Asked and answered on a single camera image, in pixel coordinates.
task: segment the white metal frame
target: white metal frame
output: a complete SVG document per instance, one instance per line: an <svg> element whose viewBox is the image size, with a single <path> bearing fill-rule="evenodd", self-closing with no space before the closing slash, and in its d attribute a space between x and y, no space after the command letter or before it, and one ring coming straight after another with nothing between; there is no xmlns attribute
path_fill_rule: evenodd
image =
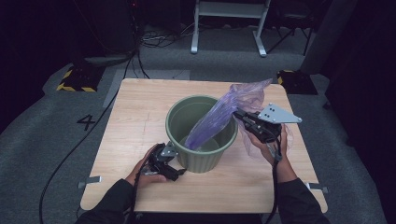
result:
<svg viewBox="0 0 396 224"><path fill-rule="evenodd" d="M198 52L199 16L220 16L260 19L259 28L257 31L253 31L253 36L260 55L265 57L267 53L262 44L261 34L270 3L271 0L265 0L264 4L220 3L196 0L191 53L196 54Z"/></svg>

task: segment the chair leg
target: chair leg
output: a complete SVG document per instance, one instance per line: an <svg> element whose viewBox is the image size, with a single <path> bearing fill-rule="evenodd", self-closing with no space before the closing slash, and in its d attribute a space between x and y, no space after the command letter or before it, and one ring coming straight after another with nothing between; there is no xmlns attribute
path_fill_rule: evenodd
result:
<svg viewBox="0 0 396 224"><path fill-rule="evenodd" d="M306 54L306 50L308 49L309 40L311 39L312 31L313 31L313 29L312 29L312 28L309 28L309 34L308 34L308 38L307 38L307 40L306 40L306 44L305 44L305 48L304 48L304 53L303 53L304 56L305 56L305 54Z"/></svg>
<svg viewBox="0 0 396 224"><path fill-rule="evenodd" d="M276 48L284 39L286 39L286 37L288 37L291 33L293 32L293 30L290 30L287 34L285 34L279 41L277 41L276 44L274 44L268 51L267 53L270 53L274 48Z"/></svg>

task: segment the wooden table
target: wooden table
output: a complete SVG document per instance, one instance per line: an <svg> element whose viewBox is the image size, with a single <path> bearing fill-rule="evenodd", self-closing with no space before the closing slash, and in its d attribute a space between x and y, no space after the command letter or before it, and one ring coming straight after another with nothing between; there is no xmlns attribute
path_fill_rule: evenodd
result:
<svg viewBox="0 0 396 224"><path fill-rule="evenodd" d="M81 200L82 209L94 208L106 191L117 180L127 176L154 144L169 141L165 118L175 102L194 94L220 98L231 84L124 79L91 171L91 176L100 175L102 182L87 185ZM282 86L270 85L264 93L264 105L271 102L292 112ZM318 183L297 124L290 124L290 129L293 145L289 158L297 176L304 182ZM176 169L181 168L176 159L169 164ZM312 192L322 212L326 212L322 191ZM249 157L239 133L213 170L204 174L186 172L176 182L139 189L135 211L269 213L273 194L271 166L264 158Z"/></svg>

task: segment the hand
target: hand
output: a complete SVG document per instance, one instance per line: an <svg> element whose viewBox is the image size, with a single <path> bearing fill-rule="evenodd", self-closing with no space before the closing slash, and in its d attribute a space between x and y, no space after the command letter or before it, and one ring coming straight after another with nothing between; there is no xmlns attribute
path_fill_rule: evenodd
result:
<svg viewBox="0 0 396 224"><path fill-rule="evenodd" d="M146 160L146 158L149 156L150 152L157 146L154 145L151 149L146 152L145 157L143 157L142 160L140 160L137 165L134 167L132 172L125 178L126 181L128 181L130 184L134 186L134 179L136 178L136 174L139 172L140 167L142 167L143 162ZM143 188L150 183L161 183L161 182L166 182L166 177L164 175L141 175L138 183L138 188Z"/></svg>
<svg viewBox="0 0 396 224"><path fill-rule="evenodd" d="M253 133L249 133L247 132L247 136L250 139L251 143L260 149L260 151L262 152L262 155L264 156L265 159L267 159L267 161L271 164L274 165L274 157L271 155L271 152L268 148L268 146L264 143L262 143ZM282 124L282 131L280 134L280 148L281 148L281 153L282 153L282 160L286 160L286 148L288 145L288 134L286 133L286 127L285 124ZM277 143L273 142L269 144L271 146L271 148L276 148L277 147Z"/></svg>

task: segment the gray carpet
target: gray carpet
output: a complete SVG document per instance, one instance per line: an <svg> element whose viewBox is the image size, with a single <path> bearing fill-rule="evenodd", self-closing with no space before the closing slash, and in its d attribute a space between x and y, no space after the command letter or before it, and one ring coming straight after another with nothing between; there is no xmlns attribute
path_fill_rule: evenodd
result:
<svg viewBox="0 0 396 224"><path fill-rule="evenodd" d="M265 47L278 39L265 30ZM201 33L198 54L190 54L191 36L161 49L141 49L145 70L155 78L189 71L190 80L253 82L272 77L282 69L295 70L304 60L304 37L289 37L266 58L256 50L251 29L206 30ZM46 95L28 108L0 135L0 223L38 223L42 189L62 158L87 133L79 119L98 120L115 79L126 63L108 67L98 92L56 91L69 65L53 74L43 87ZM137 60L136 73L141 75ZM134 76L132 66L129 76ZM303 118L300 129L325 195L331 223L386 223L375 184L331 110L322 108L328 79L313 75L318 95L289 95L294 113ZM73 223L83 193L77 182L89 176L111 108L94 131L74 151L53 178L44 200L45 223ZM273 223L280 223L276 217Z"/></svg>

